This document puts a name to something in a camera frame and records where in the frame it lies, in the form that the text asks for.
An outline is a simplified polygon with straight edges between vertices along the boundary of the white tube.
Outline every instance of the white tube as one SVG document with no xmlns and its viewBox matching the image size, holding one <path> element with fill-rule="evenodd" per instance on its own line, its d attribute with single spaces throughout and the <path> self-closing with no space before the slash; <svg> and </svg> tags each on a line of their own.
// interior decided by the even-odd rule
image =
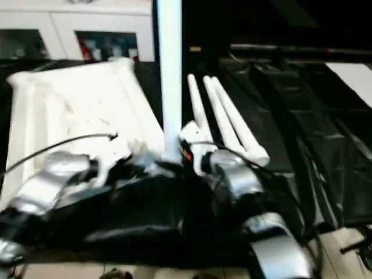
<svg viewBox="0 0 372 279">
<path fill-rule="evenodd" d="M 238 109 L 227 95 L 219 79 L 217 77 L 212 77 L 212 84 L 219 96 L 224 110 L 227 112 L 228 118 L 230 119 L 240 141 L 242 142 L 242 145 L 246 151 L 247 159 L 259 164 L 260 166 L 267 165 L 270 161 L 270 158 L 266 150 L 257 142 L 255 136 L 245 123 Z"/>
<path fill-rule="evenodd" d="M 158 0 L 160 75 L 162 80 L 165 159 L 181 163 L 181 0 Z"/>
<path fill-rule="evenodd" d="M 213 142 L 212 133 L 210 132 L 207 115 L 205 115 L 202 98 L 200 97 L 195 76 L 193 74 L 189 74 L 187 76 L 187 81 L 188 88 L 190 90 L 192 111 L 194 113 L 195 122 L 200 128 L 201 132 L 204 134 L 206 140 Z"/>
<path fill-rule="evenodd" d="M 225 110 L 222 107 L 210 77 L 204 76 L 203 81 L 225 146 L 236 152 L 244 154 L 244 148 L 240 145 L 238 137 L 235 135 L 234 129 L 226 115 Z"/>
</svg>

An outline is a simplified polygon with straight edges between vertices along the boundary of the cabinet door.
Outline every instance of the cabinet door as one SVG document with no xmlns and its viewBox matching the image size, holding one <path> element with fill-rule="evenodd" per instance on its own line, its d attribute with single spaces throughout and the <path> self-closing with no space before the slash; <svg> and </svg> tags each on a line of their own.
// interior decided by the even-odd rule
<svg viewBox="0 0 372 279">
<path fill-rule="evenodd" d="M 49 13 L 0 12 L 0 59 L 65 59 Z"/>
<path fill-rule="evenodd" d="M 53 13 L 52 17 L 69 59 L 154 60 L 150 15 Z"/>
</svg>

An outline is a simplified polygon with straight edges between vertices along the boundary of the black cable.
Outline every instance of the black cable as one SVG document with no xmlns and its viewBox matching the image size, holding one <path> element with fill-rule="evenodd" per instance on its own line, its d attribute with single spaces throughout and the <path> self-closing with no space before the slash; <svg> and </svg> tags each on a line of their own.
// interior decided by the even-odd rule
<svg viewBox="0 0 372 279">
<path fill-rule="evenodd" d="M 10 173 L 12 170 L 14 170 L 15 168 L 19 167 L 21 164 L 23 164 L 24 162 L 26 162 L 27 160 L 30 160 L 31 158 L 33 157 L 36 157 L 54 147 L 57 147 L 59 145 L 63 145 L 63 144 L 66 144 L 68 142 L 72 142 L 72 141 L 77 141 L 77 140 L 82 140 L 84 138 L 109 138 L 110 141 L 112 141 L 113 139 L 117 138 L 117 134 L 116 135 L 112 135 L 112 134 L 88 134 L 88 135 L 81 135 L 79 137 L 74 137 L 74 138 L 69 138 L 69 139 L 66 139 L 64 141 L 60 141 L 56 144 L 53 144 L 51 146 L 48 146 L 46 148 L 43 148 L 43 149 L 40 149 L 39 151 L 36 151 L 34 153 L 32 153 L 31 155 L 28 155 L 27 157 L 19 160 L 18 162 L 16 162 L 15 164 L 11 165 L 10 167 L 8 167 L 2 174 L 0 177 L 3 177 L 5 175 L 7 175 L 8 173 Z"/>
<path fill-rule="evenodd" d="M 288 195 L 291 200 L 293 201 L 293 203 L 296 205 L 296 207 L 298 208 L 298 210 L 300 211 L 305 223 L 307 223 L 307 225 L 311 228 L 312 230 L 312 233 L 314 235 L 314 239 L 316 240 L 317 242 L 317 256 L 315 257 L 315 253 L 311 250 L 311 248 L 309 246 L 307 246 L 307 249 L 309 250 L 310 252 L 310 255 L 311 257 L 313 257 L 314 261 L 315 261 L 315 270 L 313 270 L 313 273 L 314 275 L 316 276 L 316 278 L 321 278 L 321 271 L 323 270 L 323 246 L 321 244 L 321 240 L 320 240 L 320 234 L 317 230 L 317 228 L 314 226 L 314 224 L 310 221 L 310 219 L 308 218 L 308 216 L 306 215 L 305 211 L 303 210 L 301 204 L 299 203 L 299 201 L 297 201 L 296 197 L 290 192 L 290 190 L 282 184 L 282 181 L 279 179 L 279 177 L 277 177 L 273 172 L 271 172 L 270 170 L 260 166 L 259 164 L 255 163 L 255 162 L 252 162 L 250 160 L 248 160 L 247 158 L 245 158 L 243 155 L 241 155 L 240 153 L 222 145 L 222 144 L 216 144 L 214 142 L 209 142 L 209 141 L 197 141 L 197 142 L 192 142 L 192 143 L 188 143 L 189 145 L 195 145 L 195 144 L 207 144 L 207 145 L 214 145 L 216 147 L 218 147 L 219 149 L 224 149 L 224 150 L 227 150 L 229 152 L 231 152 L 232 154 L 238 156 L 239 158 L 241 158 L 249 167 L 252 167 L 252 166 L 255 166 L 256 168 L 258 168 L 260 171 L 270 175 L 272 178 L 274 178 L 274 180 L 277 182 L 277 184 L 281 187 L 281 189 L 285 192 L 286 195 Z"/>
</svg>

